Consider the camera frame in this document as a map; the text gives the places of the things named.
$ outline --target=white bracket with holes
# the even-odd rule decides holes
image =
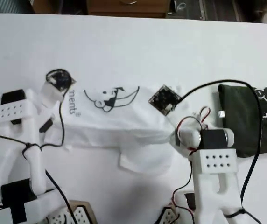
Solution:
[[[28,99],[0,105],[0,123],[37,114],[35,105]]]
[[[175,214],[175,212],[170,207],[166,207],[158,224],[169,224],[169,223],[176,224],[177,222],[174,221],[176,218],[177,218],[177,215]]]
[[[241,209],[236,150],[201,149],[191,157],[196,203],[195,222],[212,224],[218,210],[230,215]],[[213,186],[217,184],[219,191],[216,192]],[[246,224],[247,216],[240,214],[227,220],[229,224]]]
[[[92,224],[83,207],[77,207],[73,214],[77,219],[78,224]],[[75,224],[67,208],[51,214],[48,219],[49,224]]]
[[[202,174],[237,172],[237,157],[234,148],[199,150],[194,156],[195,166]]]

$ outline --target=wooden drawer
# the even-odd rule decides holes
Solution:
[[[166,13],[169,0],[88,0],[89,14]]]

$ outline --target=black cable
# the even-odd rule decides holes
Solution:
[[[73,211],[72,211],[72,209],[71,209],[71,206],[70,206],[70,204],[69,204],[69,202],[68,202],[68,200],[67,200],[65,194],[62,192],[62,190],[61,190],[61,188],[59,187],[59,185],[56,183],[56,181],[52,178],[52,176],[49,174],[49,172],[48,172],[47,170],[45,170],[45,174],[46,174],[46,176],[49,178],[49,180],[53,183],[53,185],[57,188],[57,190],[59,191],[59,193],[61,194],[61,196],[62,196],[63,200],[65,201],[65,204],[66,204],[66,206],[67,206],[67,208],[68,208],[68,210],[69,210],[69,213],[70,213],[70,215],[71,215],[71,217],[72,217],[74,223],[75,223],[75,224],[78,224],[77,219],[76,219],[76,217],[75,217],[74,214],[73,214]]]
[[[26,142],[24,142],[24,141],[20,141],[20,140],[17,140],[17,139],[9,138],[9,137],[6,137],[6,136],[2,136],[2,135],[0,135],[0,138],[2,138],[2,139],[7,139],[7,140],[11,140],[11,141],[16,141],[16,142],[19,142],[19,143],[21,143],[21,144],[27,145]]]
[[[259,102],[259,99],[253,89],[253,87],[249,84],[249,83],[246,83],[246,82],[243,82],[243,81],[239,81],[239,80],[234,80],[234,79],[222,79],[222,80],[217,80],[217,81],[214,81],[214,82],[209,82],[209,83],[206,83],[206,84],[203,84],[203,85],[200,85],[194,89],[192,89],[191,91],[189,91],[187,94],[185,94],[183,97],[181,97],[178,101],[178,103],[182,102],[185,98],[187,98],[190,94],[192,94],[193,92],[203,88],[203,87],[206,87],[206,86],[209,86],[209,85],[213,85],[213,84],[219,84],[219,83],[226,83],[226,82],[230,82],[230,83],[238,83],[238,84],[243,84],[245,85],[246,87],[248,87],[251,92],[253,93],[255,99],[256,99],[256,103],[257,103],[257,108],[258,108],[258,117],[259,117],[259,134],[258,134],[258,143],[257,143],[257,151],[256,151],[256,154],[253,158],[253,161],[252,161],[252,164],[249,168],[249,171],[246,175],[246,179],[245,179],[245,182],[242,186],[242,190],[241,190],[241,193],[240,193],[240,198],[241,198],[241,202],[243,202],[243,199],[244,199],[244,195],[245,195],[245,191],[246,191],[246,187],[247,187],[247,184],[251,178],[251,175],[252,175],[252,172],[254,170],[254,167],[255,167],[255,164],[257,162],[257,159],[259,157],[259,154],[260,154],[260,148],[261,148],[261,140],[262,140],[262,109],[261,109],[261,105],[260,105],[260,102]]]
[[[185,208],[185,207],[182,207],[182,206],[177,205],[176,202],[175,202],[175,193],[176,193],[177,191],[179,191],[180,189],[185,188],[185,187],[190,183],[190,181],[191,181],[193,165],[192,165],[192,162],[191,162],[191,161],[189,161],[189,162],[190,162],[190,177],[189,177],[189,179],[188,179],[188,181],[186,182],[185,185],[183,185],[182,187],[179,187],[179,188],[177,188],[176,190],[174,190],[174,192],[173,192],[173,194],[172,194],[172,203],[174,204],[174,206],[175,206],[176,208],[180,208],[180,209],[183,209],[183,210],[188,211],[188,212],[190,213],[190,215],[191,215],[193,224],[195,224],[195,217],[194,217],[193,212],[192,212],[190,209],[188,209],[188,208]]]
[[[250,212],[248,212],[247,210],[245,210],[244,208],[239,209],[237,212],[230,214],[230,215],[225,215],[225,218],[233,218],[238,216],[239,214],[247,214],[248,216],[250,216],[253,220],[255,220],[258,224],[262,224],[261,221],[259,221],[259,219],[257,219],[255,216],[253,216]]]
[[[50,71],[46,75],[46,81],[47,81],[48,75],[51,74],[51,73],[53,73],[53,72],[55,72],[55,71],[56,70],[52,70],[52,71]],[[68,71],[66,71],[66,70],[62,70],[62,71],[65,72],[68,75],[68,77],[69,77],[68,87],[67,87],[66,91],[63,94],[63,99],[64,99],[66,93],[68,92],[68,90],[70,89],[70,87],[72,85],[72,78],[71,78],[71,75],[70,75],[70,73]],[[64,127],[64,121],[63,121],[63,116],[62,116],[62,105],[63,105],[63,102],[60,102],[60,105],[59,105],[59,117],[60,117],[61,126],[62,126],[62,140],[61,140],[61,144],[60,145],[56,145],[56,144],[46,143],[46,144],[43,144],[41,146],[41,148],[46,147],[46,146],[61,147],[64,144],[64,140],[65,140],[65,127]]]
[[[185,187],[190,183],[190,181],[191,181],[193,165],[192,165],[192,162],[191,162],[191,161],[189,161],[189,162],[190,162],[190,177],[189,177],[188,181],[187,181],[186,184],[183,185],[182,187],[179,187],[179,188],[177,188],[176,190],[174,190],[174,191],[173,191],[173,194],[172,194],[172,203],[174,204],[175,207],[178,206],[178,205],[176,204],[176,202],[175,202],[175,194],[176,194],[176,192],[179,191],[179,190],[181,190],[182,188],[185,188]]]

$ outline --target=white plastic piece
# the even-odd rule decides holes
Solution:
[[[195,128],[183,127],[179,130],[179,139],[185,147],[198,148],[201,142],[200,132]]]
[[[218,117],[224,118],[225,117],[225,111],[218,111]]]
[[[24,205],[27,221],[20,224],[34,224],[41,222],[48,214],[65,206],[65,203],[59,191],[53,190]],[[4,223],[13,224],[10,208],[0,210],[0,224]]]
[[[78,224],[92,224],[83,207],[77,207],[73,214]],[[68,209],[64,208],[49,215],[49,224],[74,224],[74,221]]]
[[[203,149],[194,155],[194,164],[200,174],[222,174],[237,172],[236,150]]]
[[[192,162],[196,224],[212,224],[218,210],[230,215],[242,208],[236,173],[235,149],[198,150],[193,153]],[[219,184],[218,192],[213,188],[216,184]],[[229,218],[227,221],[229,224],[248,223],[245,214]]]
[[[181,206],[184,208],[189,208],[187,199],[184,195],[186,193],[188,193],[188,192],[184,192],[184,191],[177,192],[175,194],[175,201],[176,201],[176,204],[178,206]],[[192,224],[193,223],[192,216],[187,210],[184,210],[181,208],[176,208],[176,213],[180,215],[180,217],[178,219],[178,223],[180,223],[180,224]]]
[[[171,208],[165,209],[162,218],[159,222],[159,224],[169,224],[173,222],[178,215],[174,213],[174,211]]]
[[[235,142],[235,138],[234,138],[234,133],[231,129],[229,128],[223,128],[223,130],[225,131],[226,133],[226,140],[227,140],[227,143],[228,143],[228,147],[232,147],[234,142]]]
[[[0,105],[0,123],[31,117],[36,111],[34,104],[28,99]]]
[[[54,107],[57,101],[62,102],[64,98],[63,94],[48,82],[44,83],[40,97],[46,107]]]
[[[0,97],[0,135],[26,143],[41,145],[39,128],[51,117],[52,108],[42,105],[37,94],[26,90],[26,99],[1,105]],[[13,125],[11,120],[22,119],[20,125]],[[8,177],[18,156],[25,145],[0,138],[0,188],[8,183]],[[30,163],[31,188],[36,195],[46,191],[45,166],[39,147],[34,146],[25,152]]]

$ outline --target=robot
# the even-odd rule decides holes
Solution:
[[[39,95],[29,89],[0,97],[0,136],[5,136],[0,138],[0,224],[38,223],[66,206],[60,190],[47,189],[41,135],[53,124],[53,109],[74,82],[67,71],[53,70]],[[29,162],[30,178],[8,183],[20,155]]]
[[[212,224],[215,214],[221,210],[229,224],[246,224],[247,216],[239,214],[243,210],[237,180],[236,150],[230,148],[234,134],[230,129],[218,129],[209,125],[209,130],[183,127],[178,134],[179,145],[174,148],[184,155],[190,153],[194,181],[194,217],[196,224]],[[216,192],[213,186],[219,184]],[[184,194],[177,194],[176,201],[188,208]],[[191,215],[177,209],[180,217],[177,223],[192,224]]]

